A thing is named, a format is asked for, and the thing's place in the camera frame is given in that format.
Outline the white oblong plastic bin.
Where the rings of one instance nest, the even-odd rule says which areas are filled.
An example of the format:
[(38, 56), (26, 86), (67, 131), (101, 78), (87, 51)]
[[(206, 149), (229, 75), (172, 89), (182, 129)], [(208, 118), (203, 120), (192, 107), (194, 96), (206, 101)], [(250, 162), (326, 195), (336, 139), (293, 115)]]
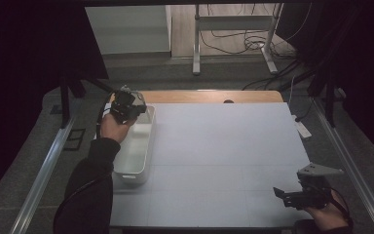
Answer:
[(114, 174), (125, 184), (148, 180), (154, 146), (155, 107), (148, 105), (131, 126), (114, 160)]

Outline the person's right hand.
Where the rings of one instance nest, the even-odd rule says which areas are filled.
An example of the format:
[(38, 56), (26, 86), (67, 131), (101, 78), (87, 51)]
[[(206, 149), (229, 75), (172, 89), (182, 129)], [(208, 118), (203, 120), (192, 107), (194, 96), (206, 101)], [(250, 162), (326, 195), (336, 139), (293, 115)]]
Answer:
[(347, 210), (345, 201), (335, 190), (331, 194), (338, 206), (329, 203), (323, 209), (308, 207), (304, 211), (314, 219), (320, 234), (354, 234), (349, 219), (344, 214)]

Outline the white power strip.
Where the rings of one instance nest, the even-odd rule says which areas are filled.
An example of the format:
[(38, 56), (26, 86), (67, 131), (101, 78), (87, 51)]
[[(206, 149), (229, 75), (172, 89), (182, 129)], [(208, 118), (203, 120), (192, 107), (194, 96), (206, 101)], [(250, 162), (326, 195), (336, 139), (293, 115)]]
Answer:
[(305, 127), (305, 125), (298, 119), (298, 117), (296, 115), (293, 115), (292, 118), (294, 120), (295, 128), (298, 131), (300, 137), (302, 139), (310, 138), (312, 136), (312, 134)]

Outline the white table cover board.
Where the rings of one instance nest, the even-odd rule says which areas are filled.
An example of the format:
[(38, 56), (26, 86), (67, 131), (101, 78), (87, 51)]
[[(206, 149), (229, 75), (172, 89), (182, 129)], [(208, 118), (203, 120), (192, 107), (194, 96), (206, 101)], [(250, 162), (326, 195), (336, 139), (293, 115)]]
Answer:
[(306, 217), (276, 188), (296, 191), (309, 163), (284, 102), (157, 104), (149, 178), (114, 182), (119, 227), (285, 227)]

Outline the black metal stand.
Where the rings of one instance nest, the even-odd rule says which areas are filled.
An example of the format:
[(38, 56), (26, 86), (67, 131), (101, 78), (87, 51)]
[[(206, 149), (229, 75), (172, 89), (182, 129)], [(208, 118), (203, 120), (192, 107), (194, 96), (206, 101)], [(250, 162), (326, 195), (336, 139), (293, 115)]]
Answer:
[(335, 78), (331, 71), (319, 70), (308, 87), (308, 95), (312, 98), (318, 97), (325, 90), (324, 116), (332, 128), (335, 127), (333, 113), (335, 101)]
[(83, 98), (86, 94), (86, 90), (82, 81), (88, 81), (96, 87), (102, 89), (107, 93), (111, 93), (113, 89), (106, 84), (102, 83), (98, 79), (91, 77), (80, 70), (69, 69), (61, 73), (59, 77), (59, 87), (61, 94), (61, 113), (62, 123), (61, 128), (64, 129), (69, 120), (71, 119), (70, 107), (69, 107), (69, 92), (72, 92), (73, 97)]

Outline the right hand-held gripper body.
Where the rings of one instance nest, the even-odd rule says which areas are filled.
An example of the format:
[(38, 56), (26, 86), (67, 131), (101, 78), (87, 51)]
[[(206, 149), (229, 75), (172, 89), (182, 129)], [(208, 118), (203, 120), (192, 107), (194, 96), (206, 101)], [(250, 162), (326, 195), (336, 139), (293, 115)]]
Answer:
[(328, 176), (340, 176), (344, 173), (341, 169), (329, 168), (315, 163), (300, 169), (297, 172), (302, 190), (298, 192), (282, 192), (281, 199), (286, 207), (297, 210), (312, 207), (324, 208), (331, 198)]

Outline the aluminium floor rail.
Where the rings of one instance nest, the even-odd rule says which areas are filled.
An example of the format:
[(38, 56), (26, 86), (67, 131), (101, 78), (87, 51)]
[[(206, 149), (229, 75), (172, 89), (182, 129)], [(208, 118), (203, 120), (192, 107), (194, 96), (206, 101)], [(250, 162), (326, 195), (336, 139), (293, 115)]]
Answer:
[(324, 104), (314, 101), (315, 113), (327, 138), (336, 151), (337, 160), (348, 175), (354, 190), (339, 188), (347, 200), (355, 222), (355, 234), (374, 234), (374, 144), (356, 125), (341, 103), (333, 106), (334, 127), (324, 115)]
[(49, 183), (51, 175), (55, 169), (57, 159), (62, 152), (64, 144), (75, 123), (76, 117), (71, 117), (63, 128), (59, 129), (46, 158), (39, 170), (9, 234), (25, 234), (30, 222), (38, 208), (39, 202)]

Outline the person's left hand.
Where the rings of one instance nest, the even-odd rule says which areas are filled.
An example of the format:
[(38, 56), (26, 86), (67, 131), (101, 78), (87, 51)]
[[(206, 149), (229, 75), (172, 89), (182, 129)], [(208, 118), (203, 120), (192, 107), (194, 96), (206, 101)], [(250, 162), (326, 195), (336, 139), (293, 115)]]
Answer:
[(112, 114), (106, 114), (101, 121), (100, 125), (100, 135), (102, 137), (110, 138), (118, 143), (125, 140), (131, 126), (136, 122), (136, 120), (129, 120), (125, 123), (118, 123)]

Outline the white cabinet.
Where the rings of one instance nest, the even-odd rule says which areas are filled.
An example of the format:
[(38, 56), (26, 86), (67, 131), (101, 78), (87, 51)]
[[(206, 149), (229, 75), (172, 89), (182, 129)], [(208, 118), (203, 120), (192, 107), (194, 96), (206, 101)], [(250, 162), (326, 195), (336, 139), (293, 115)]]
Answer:
[(167, 6), (87, 7), (86, 13), (103, 55), (170, 52)]

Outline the white metal desk frame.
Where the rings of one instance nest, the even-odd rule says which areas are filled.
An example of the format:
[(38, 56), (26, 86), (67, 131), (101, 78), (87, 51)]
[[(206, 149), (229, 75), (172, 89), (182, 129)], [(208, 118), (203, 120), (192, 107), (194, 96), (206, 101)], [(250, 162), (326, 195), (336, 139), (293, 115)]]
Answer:
[(271, 74), (279, 71), (271, 54), (271, 43), (280, 17), (282, 3), (278, 3), (270, 16), (201, 16), (199, 6), (195, 6), (195, 40), (193, 53), (193, 74), (200, 70), (200, 32), (211, 30), (266, 30), (268, 35), (264, 43), (260, 43), (260, 51)]

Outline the black curtain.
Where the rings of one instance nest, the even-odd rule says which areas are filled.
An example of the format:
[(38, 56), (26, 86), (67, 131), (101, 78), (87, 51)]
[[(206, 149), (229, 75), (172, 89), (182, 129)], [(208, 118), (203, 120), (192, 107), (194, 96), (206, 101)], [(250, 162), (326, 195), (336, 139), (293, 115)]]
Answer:
[(66, 75), (108, 77), (85, 7), (74, 0), (0, 0), (0, 180), (44, 95)]
[(374, 0), (295, 0), (285, 3), (277, 34), (297, 50), (306, 65), (317, 67), (345, 37), (328, 67), (312, 80), (318, 95), (327, 81), (345, 94), (344, 108), (374, 144)]

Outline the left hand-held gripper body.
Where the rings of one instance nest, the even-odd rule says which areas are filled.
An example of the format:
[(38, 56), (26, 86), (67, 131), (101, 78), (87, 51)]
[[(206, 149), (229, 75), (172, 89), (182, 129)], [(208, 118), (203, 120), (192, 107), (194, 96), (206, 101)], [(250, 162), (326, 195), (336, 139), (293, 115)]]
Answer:
[(114, 98), (111, 102), (110, 113), (115, 120), (123, 124), (129, 120), (136, 119), (141, 113), (145, 113), (147, 105), (142, 93), (123, 86), (113, 92)]

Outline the wooden table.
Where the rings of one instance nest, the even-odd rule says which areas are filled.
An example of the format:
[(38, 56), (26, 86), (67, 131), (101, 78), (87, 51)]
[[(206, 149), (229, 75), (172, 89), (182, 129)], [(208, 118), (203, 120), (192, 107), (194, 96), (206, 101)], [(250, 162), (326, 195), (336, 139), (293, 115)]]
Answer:
[(283, 102), (277, 91), (180, 90), (141, 91), (146, 103), (270, 103)]

